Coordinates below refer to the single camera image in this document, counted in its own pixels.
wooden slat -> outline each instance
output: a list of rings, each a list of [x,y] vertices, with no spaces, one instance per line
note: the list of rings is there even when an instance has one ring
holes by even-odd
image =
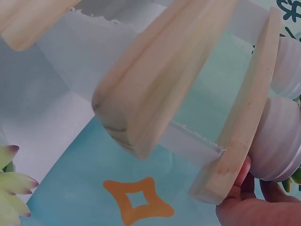
[[[177,0],[98,86],[93,109],[110,135],[146,159],[219,40],[239,0]]]
[[[270,89],[281,31],[281,13],[271,8],[236,101],[217,143],[227,150],[202,169],[190,189],[196,199],[220,204],[229,193],[248,154]]]
[[[0,32],[29,1],[31,0],[0,0]]]
[[[0,31],[13,49],[29,48],[80,0],[0,0]]]

wood grain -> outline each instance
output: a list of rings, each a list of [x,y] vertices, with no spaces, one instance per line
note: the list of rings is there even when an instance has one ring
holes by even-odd
[[[109,134],[146,159],[219,40],[239,0],[177,0],[130,46],[95,91]]]
[[[0,0],[1,35],[12,49],[25,50],[78,2],[80,0]]]
[[[220,204],[248,154],[275,69],[281,20],[280,11],[271,8],[236,101],[217,140],[227,150],[220,159],[200,171],[190,188],[190,194],[200,201]]]

orange star shape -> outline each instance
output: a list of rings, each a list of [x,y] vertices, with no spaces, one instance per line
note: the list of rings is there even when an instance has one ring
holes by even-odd
[[[145,178],[135,183],[121,183],[107,180],[104,181],[103,186],[116,200],[122,221],[126,226],[130,226],[144,218],[170,218],[174,215],[174,209],[157,195],[155,180],[153,178]],[[149,204],[133,208],[127,193],[141,191]]]

wooden edge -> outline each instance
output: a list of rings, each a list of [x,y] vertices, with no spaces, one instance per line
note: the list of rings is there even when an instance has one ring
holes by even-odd
[[[0,17],[1,36],[12,49],[26,50],[80,1],[14,0],[6,3],[5,18]]]
[[[149,156],[238,2],[176,1],[138,37],[98,86],[93,109],[125,150],[140,159]]]
[[[217,143],[227,150],[222,157],[203,168],[190,188],[200,201],[220,204],[232,188],[249,152],[270,89],[275,69],[281,13],[270,16],[257,42],[246,76]]]

white cylinder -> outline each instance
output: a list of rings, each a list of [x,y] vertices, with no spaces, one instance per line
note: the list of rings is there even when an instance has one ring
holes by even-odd
[[[288,37],[280,38],[271,88],[275,93],[290,99],[301,95],[301,43],[299,41]]]
[[[281,182],[301,164],[301,112],[288,98],[268,98],[250,148],[254,177]]]

